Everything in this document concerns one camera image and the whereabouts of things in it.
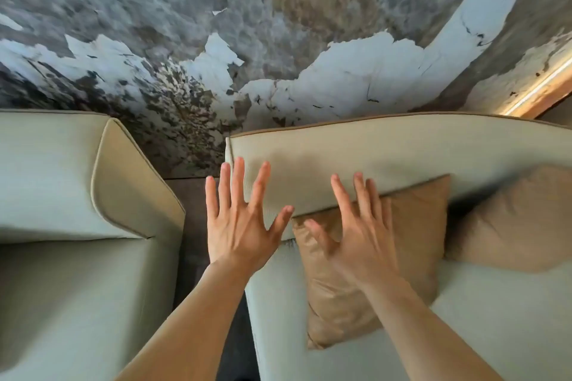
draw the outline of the couch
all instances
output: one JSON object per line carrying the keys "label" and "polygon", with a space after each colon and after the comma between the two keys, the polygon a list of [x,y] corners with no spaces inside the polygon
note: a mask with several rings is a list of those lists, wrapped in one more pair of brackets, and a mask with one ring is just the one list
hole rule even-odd
{"label": "couch", "polygon": [[[355,171],[390,192],[451,174],[452,204],[470,204],[537,164],[572,167],[572,131],[517,118],[419,113],[226,139],[226,160],[246,161],[245,197],[272,165],[264,203],[269,225],[285,204],[295,215],[336,204],[329,176],[348,188]],[[304,270],[291,227],[247,286],[262,381],[405,381],[383,330],[323,351],[306,348]],[[541,274],[443,261],[436,312],[504,379],[572,379],[572,262]]]}
{"label": "couch", "polygon": [[123,125],[0,112],[0,380],[110,381],[172,310],[185,211]]}

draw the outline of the forearm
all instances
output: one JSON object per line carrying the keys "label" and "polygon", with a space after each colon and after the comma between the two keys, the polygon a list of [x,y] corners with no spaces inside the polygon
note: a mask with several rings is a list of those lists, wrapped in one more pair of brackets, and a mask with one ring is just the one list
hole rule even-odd
{"label": "forearm", "polygon": [[211,264],[117,381],[214,380],[249,276],[231,262]]}
{"label": "forearm", "polygon": [[364,291],[411,381],[502,381],[404,279],[365,286]]}

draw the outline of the pillow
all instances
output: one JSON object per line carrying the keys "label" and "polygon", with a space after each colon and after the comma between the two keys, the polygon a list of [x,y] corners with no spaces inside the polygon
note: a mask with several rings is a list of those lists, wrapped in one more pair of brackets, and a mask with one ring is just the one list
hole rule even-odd
{"label": "pillow", "polygon": [[[444,251],[449,185],[446,175],[389,195],[399,269],[428,305],[438,291],[436,269]],[[332,208],[292,218],[307,283],[308,348],[325,349],[382,325],[365,294],[325,258],[304,226],[308,218],[339,241],[341,215],[339,208]]]}
{"label": "pillow", "polygon": [[501,187],[447,237],[447,259],[538,272],[572,257],[572,169],[543,165]]}

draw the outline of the bare arm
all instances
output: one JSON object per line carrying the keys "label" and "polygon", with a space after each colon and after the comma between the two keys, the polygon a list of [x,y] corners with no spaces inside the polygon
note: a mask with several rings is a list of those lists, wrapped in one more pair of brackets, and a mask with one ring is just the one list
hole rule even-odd
{"label": "bare arm", "polygon": [[364,184],[360,173],[354,175],[354,187],[359,212],[332,176],[343,222],[340,243],[315,221],[305,225],[333,265],[368,297],[411,381],[502,381],[399,275],[389,200],[380,201],[374,182]]}
{"label": "bare arm", "polygon": [[206,179],[208,248],[211,265],[195,289],[171,313],[116,381],[214,380],[224,342],[244,288],[280,244],[292,207],[284,207],[270,230],[262,220],[262,199],[270,175],[264,163],[247,204],[243,197],[244,161],[221,167],[218,197]]}

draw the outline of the hand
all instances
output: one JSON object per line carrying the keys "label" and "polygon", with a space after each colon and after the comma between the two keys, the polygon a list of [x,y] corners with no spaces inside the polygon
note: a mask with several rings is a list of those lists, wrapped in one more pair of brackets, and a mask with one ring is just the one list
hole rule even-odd
{"label": "hand", "polygon": [[357,211],[338,175],[332,175],[331,184],[341,212],[341,241],[333,240],[316,221],[304,222],[326,257],[360,288],[380,279],[398,277],[391,200],[380,200],[374,181],[368,179],[364,185],[363,175],[358,172],[354,175]]}
{"label": "hand", "polygon": [[250,277],[261,269],[280,245],[282,233],[288,224],[294,207],[286,206],[267,231],[262,218],[262,200],[270,176],[270,163],[265,161],[254,182],[251,201],[243,195],[244,159],[234,161],[231,190],[231,166],[223,163],[220,168],[218,198],[216,182],[206,178],[206,220],[208,249],[211,263],[228,260]]}

